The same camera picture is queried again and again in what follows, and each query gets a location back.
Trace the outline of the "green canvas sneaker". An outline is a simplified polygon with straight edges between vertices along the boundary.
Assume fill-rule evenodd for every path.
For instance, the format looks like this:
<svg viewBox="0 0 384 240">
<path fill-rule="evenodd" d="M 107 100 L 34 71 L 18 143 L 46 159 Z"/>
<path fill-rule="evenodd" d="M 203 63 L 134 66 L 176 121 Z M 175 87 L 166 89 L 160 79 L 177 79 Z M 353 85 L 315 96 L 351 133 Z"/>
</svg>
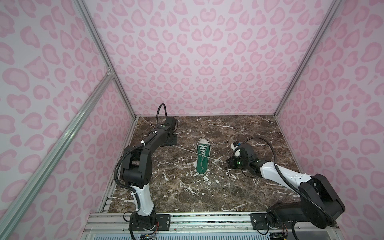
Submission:
<svg viewBox="0 0 384 240">
<path fill-rule="evenodd" d="M 204 175 L 208 169 L 208 162 L 211 154 L 211 146 L 207 139 L 201 138 L 197 143 L 197 165 L 196 171 L 199 175 Z"/>
</svg>

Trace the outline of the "white shoelace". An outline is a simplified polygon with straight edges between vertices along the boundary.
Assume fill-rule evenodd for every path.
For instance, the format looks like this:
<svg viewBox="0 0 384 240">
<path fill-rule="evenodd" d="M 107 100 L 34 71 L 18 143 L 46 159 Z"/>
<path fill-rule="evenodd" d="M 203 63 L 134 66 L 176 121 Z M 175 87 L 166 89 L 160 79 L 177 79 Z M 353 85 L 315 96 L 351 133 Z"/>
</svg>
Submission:
<svg viewBox="0 0 384 240">
<path fill-rule="evenodd" d="M 213 160 L 214 163 L 221 161 L 223 158 L 228 158 L 229 157 L 229 156 L 223 155 L 223 156 L 220 156 L 218 158 L 212 158 L 212 157 L 207 157 L 207 156 L 204 156 L 202 154 L 199 154 L 199 153 L 197 153 L 197 151 L 188 150 L 188 149 L 176 146 L 176 145 L 173 145 L 173 147 L 178 148 L 178 149 L 183 150 L 183 151 L 186 151 L 186 152 L 189 152 L 189 153 L 192 153 L 192 154 L 196 154 L 196 155 L 204 157 L 204 158 L 208 158 L 210 160 Z"/>
</svg>

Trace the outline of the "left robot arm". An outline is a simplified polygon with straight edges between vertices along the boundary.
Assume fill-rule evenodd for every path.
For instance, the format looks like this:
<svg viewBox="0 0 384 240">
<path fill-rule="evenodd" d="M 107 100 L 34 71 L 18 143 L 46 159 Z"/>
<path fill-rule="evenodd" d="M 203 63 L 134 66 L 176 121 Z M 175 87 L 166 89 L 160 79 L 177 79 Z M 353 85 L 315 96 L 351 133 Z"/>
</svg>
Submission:
<svg viewBox="0 0 384 240">
<path fill-rule="evenodd" d="M 127 147 L 114 170 L 114 181 L 120 188 L 131 191 L 135 211 L 131 225 L 144 230 L 156 226 L 156 207 L 152 201 L 149 183 L 153 174 L 152 156 L 159 147 L 177 142 L 175 126 L 159 124 L 134 147 Z"/>
</svg>

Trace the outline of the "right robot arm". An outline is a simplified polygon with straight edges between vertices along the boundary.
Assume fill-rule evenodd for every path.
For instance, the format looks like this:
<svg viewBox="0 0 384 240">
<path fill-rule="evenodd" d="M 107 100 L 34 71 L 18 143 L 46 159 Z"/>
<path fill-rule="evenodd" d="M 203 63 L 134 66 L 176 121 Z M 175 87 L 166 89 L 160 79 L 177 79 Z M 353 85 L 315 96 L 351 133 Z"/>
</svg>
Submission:
<svg viewBox="0 0 384 240">
<path fill-rule="evenodd" d="M 249 144 L 234 142 L 231 149 L 233 155 L 227 160 L 230 169 L 247 170 L 300 196 L 298 202 L 276 203 L 267 209 L 266 218 L 271 227 L 283 222 L 310 222 L 320 229 L 337 225 L 336 220 L 346 207 L 325 176 L 297 173 L 259 159 Z"/>
</svg>

